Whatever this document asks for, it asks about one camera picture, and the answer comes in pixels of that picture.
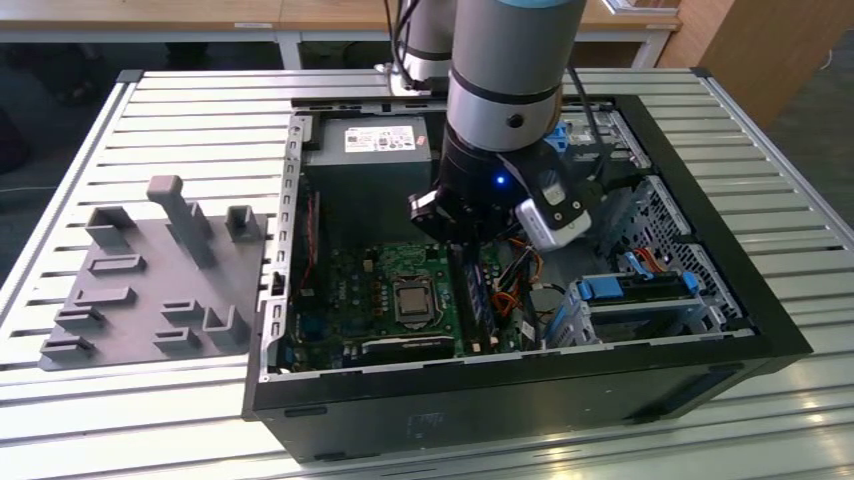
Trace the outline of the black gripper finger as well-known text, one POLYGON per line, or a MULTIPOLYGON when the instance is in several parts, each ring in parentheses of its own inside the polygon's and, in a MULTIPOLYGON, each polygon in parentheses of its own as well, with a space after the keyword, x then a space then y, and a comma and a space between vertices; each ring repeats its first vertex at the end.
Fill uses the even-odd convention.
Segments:
POLYGON ((507 224, 482 222, 477 227, 477 243, 484 245, 494 241, 508 240, 519 234, 520 230, 521 227, 516 220, 511 220, 507 224))
POLYGON ((408 196, 409 221, 436 242, 470 245, 476 240, 476 222, 461 198, 438 188, 408 196))

